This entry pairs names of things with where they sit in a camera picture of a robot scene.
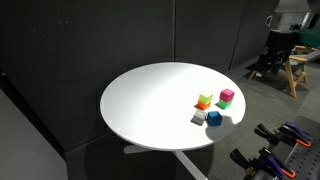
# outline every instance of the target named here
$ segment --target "orange cube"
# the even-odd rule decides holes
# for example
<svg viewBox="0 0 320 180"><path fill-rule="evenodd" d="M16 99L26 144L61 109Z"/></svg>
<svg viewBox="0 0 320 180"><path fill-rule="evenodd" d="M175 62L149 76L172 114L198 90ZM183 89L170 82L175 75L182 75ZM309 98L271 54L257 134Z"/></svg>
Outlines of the orange cube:
<svg viewBox="0 0 320 180"><path fill-rule="evenodd" d="M203 102L198 100L197 108L201 109L202 111L208 109L211 103L204 104Z"/></svg>

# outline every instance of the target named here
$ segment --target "gray cube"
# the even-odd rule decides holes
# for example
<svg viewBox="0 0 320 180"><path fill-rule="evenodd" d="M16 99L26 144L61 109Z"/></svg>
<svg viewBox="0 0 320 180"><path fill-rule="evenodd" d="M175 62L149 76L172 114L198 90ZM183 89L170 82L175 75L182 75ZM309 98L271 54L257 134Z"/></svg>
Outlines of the gray cube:
<svg viewBox="0 0 320 180"><path fill-rule="evenodd" d="M197 111L193 115L191 122L193 122L199 126L202 126L202 124L206 120L206 118L207 118L207 113L197 109Z"/></svg>

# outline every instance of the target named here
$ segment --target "wooden chair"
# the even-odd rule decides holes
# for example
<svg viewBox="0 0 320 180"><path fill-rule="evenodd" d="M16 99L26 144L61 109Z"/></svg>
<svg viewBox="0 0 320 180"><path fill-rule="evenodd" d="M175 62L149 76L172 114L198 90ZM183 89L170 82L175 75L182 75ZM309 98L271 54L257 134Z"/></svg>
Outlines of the wooden chair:
<svg viewBox="0 0 320 180"><path fill-rule="evenodd" d="M290 85L291 95L297 98L296 86L301 81L304 83L308 82L305 64L320 58L320 50L296 46L295 51L297 54L289 56L288 60L284 63L284 69L286 71L286 79Z"/></svg>

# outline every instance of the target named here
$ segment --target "blue cube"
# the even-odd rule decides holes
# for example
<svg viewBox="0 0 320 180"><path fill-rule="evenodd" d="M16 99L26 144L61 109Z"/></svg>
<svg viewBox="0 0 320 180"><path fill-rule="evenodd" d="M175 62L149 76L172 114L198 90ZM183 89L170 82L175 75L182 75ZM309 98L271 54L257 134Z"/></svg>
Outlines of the blue cube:
<svg viewBox="0 0 320 180"><path fill-rule="evenodd" d="M209 126L220 126L222 122L222 116L218 111L208 112L207 123Z"/></svg>

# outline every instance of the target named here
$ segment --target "cube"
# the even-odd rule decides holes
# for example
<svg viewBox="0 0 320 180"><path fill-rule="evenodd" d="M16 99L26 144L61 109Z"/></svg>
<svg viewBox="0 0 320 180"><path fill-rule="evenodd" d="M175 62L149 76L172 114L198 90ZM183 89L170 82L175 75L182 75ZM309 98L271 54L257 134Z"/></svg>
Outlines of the cube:
<svg viewBox="0 0 320 180"><path fill-rule="evenodd" d="M209 104L212 101L213 95L205 96L203 94L200 94L199 101L201 101L203 104Z"/></svg>
<svg viewBox="0 0 320 180"><path fill-rule="evenodd" d="M211 103L204 104L204 103L202 103L201 101L198 100L197 108L201 109L202 111L204 111L204 110L206 110L206 109L208 109L210 107L210 104Z"/></svg>
<svg viewBox="0 0 320 180"><path fill-rule="evenodd" d="M208 112L207 123L209 126L220 126L222 122L222 116L218 111Z"/></svg>
<svg viewBox="0 0 320 180"><path fill-rule="evenodd" d="M224 102L229 102L229 101L232 101L233 96L234 96L233 91L231 91L230 89L224 89L223 91L221 91L219 98Z"/></svg>
<svg viewBox="0 0 320 180"><path fill-rule="evenodd" d="M202 126L202 124L206 120L206 118L207 118L207 113L197 109L197 111L193 115L191 122L193 122L199 126Z"/></svg>
<svg viewBox="0 0 320 180"><path fill-rule="evenodd" d="M218 106L222 109L227 109L228 107L231 106L231 103L232 101L224 102L223 100L219 99Z"/></svg>

